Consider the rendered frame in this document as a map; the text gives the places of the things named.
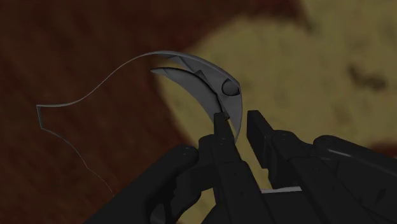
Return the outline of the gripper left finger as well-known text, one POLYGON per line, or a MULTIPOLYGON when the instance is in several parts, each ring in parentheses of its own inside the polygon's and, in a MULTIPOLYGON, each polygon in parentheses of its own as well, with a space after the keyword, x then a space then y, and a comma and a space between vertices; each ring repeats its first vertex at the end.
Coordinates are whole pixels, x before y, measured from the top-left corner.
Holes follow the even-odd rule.
POLYGON ((170 149, 85 224, 151 224, 152 216, 176 224, 210 188, 216 205, 201 224, 274 224, 223 113, 214 115, 214 132, 198 148, 170 149))

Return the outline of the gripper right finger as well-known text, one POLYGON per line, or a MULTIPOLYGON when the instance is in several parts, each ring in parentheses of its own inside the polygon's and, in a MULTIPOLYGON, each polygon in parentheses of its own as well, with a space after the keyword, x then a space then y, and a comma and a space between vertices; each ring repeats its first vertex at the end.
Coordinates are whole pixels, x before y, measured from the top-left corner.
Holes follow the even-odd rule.
POLYGON ((330 135, 305 143, 257 110, 247 139, 268 170, 277 224, 397 224, 397 159, 330 135))

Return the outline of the grey curved metal tool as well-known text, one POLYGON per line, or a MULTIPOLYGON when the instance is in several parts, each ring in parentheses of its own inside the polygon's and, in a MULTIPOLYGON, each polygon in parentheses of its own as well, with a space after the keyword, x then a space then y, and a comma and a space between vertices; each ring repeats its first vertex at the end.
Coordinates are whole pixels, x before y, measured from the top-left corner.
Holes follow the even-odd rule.
POLYGON ((224 69, 203 58, 169 50, 148 52, 124 62, 107 75, 105 80, 128 63, 149 55, 158 55, 183 66, 182 69, 157 67, 151 72, 163 75, 185 89, 202 106, 212 121, 215 113, 224 113, 235 131, 233 140, 238 140, 243 117, 240 83, 224 69))

